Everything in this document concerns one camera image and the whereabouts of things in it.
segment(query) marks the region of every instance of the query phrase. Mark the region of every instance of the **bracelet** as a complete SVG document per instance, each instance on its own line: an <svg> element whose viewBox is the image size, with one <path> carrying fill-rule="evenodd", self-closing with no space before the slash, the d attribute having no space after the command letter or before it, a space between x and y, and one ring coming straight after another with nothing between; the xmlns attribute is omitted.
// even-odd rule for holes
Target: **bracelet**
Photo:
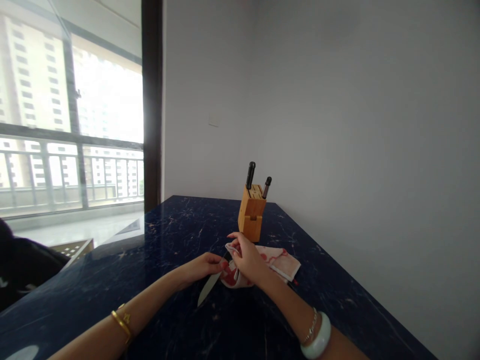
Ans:
<svg viewBox="0 0 480 360"><path fill-rule="evenodd" d="M118 309L121 309L125 304L122 304L118 307ZM126 333L128 336L127 340L125 341L126 345L130 344L130 341L132 340L132 331L130 330L128 324L130 324L130 314L125 313L123 315L123 319L120 318L120 316L117 314L115 310L111 311L111 316L115 319L115 321L120 325L120 327L123 329L123 331Z"/></svg>
<svg viewBox="0 0 480 360"><path fill-rule="evenodd" d="M301 352L309 360L317 359L323 354L329 343L330 335L332 333L332 325L330 324L330 319L327 314L320 312L320 316L321 326L318 334L315 337L315 340L313 340L313 342L308 346L300 345Z"/></svg>
<svg viewBox="0 0 480 360"><path fill-rule="evenodd" d="M301 343L305 344L310 338L314 335L315 325L317 324L317 309L313 308L313 322L311 324L310 330L308 330L308 336Z"/></svg>

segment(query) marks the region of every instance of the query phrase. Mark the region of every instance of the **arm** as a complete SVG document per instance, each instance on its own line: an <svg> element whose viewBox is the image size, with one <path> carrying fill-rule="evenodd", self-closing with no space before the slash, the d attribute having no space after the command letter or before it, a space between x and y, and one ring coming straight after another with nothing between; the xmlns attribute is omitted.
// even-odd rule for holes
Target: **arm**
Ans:
<svg viewBox="0 0 480 360"><path fill-rule="evenodd" d="M159 278L116 313L121 319L125 313L130 314L130 331L132 335L138 335L175 292L209 274L222 271L228 263L220 264L221 259L221 256L206 252ZM115 360L126 350L127 339L124 330L108 315L57 351L50 360Z"/></svg>
<svg viewBox="0 0 480 360"><path fill-rule="evenodd" d="M313 308L265 265L255 245L241 232L234 232L228 237L235 238L232 244L240 245L241 248L241 256L236 252L233 253L233 261L238 269L272 299L285 316L298 340L303 342L312 326ZM315 339L321 326L322 318L319 315L313 336L304 345L309 345ZM321 360L368 359L334 326L331 327L330 340L320 358Z"/></svg>

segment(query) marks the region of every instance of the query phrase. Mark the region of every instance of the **hand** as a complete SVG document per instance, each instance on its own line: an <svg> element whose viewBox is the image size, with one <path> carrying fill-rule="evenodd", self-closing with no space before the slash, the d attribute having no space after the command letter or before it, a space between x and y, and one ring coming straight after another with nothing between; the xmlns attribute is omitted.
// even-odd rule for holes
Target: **hand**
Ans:
<svg viewBox="0 0 480 360"><path fill-rule="evenodd" d="M233 261L236 267L248 280L260 286L261 282L269 278L271 270L265 264L255 245L241 232L232 232L227 238L235 239L231 243L234 248L240 247L240 255L233 252Z"/></svg>
<svg viewBox="0 0 480 360"><path fill-rule="evenodd" d="M223 271L229 263L226 260L222 261L222 259L223 257L219 255L206 252L172 270L177 275L179 282L178 290L188 288L194 282L203 279L207 275L218 274Z"/></svg>

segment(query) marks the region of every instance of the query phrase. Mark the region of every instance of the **white wall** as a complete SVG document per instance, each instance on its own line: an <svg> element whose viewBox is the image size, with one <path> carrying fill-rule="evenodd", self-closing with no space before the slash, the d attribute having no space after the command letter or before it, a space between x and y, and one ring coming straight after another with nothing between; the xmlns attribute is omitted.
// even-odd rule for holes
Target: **white wall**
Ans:
<svg viewBox="0 0 480 360"><path fill-rule="evenodd" d="M270 201L439 359L473 358L480 5L263 1L254 49L245 151Z"/></svg>
<svg viewBox="0 0 480 360"><path fill-rule="evenodd" d="M242 194L255 10L245 0L167 1L164 199ZM209 125L211 115L219 127Z"/></svg>

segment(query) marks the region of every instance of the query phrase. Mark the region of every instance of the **cloth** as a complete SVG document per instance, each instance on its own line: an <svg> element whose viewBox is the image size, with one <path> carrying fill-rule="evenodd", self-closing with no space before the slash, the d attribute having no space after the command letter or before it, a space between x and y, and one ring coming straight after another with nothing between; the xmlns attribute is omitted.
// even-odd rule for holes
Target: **cloth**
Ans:
<svg viewBox="0 0 480 360"><path fill-rule="evenodd" d="M39 243L14 237L0 219L0 312L56 275L69 260Z"/></svg>
<svg viewBox="0 0 480 360"><path fill-rule="evenodd" d="M232 257L234 256L234 252L237 252L241 255L240 245L235 248L230 242L226 244L225 247ZM295 274L299 270L301 264L296 258L290 255L287 250L284 248L266 247L260 245L257 245L256 249L265 261L265 264L285 283L292 282L294 280ZM221 273L220 280L227 288L230 289L247 288L254 285L250 282L250 280L242 275L233 260L228 263L228 267Z"/></svg>

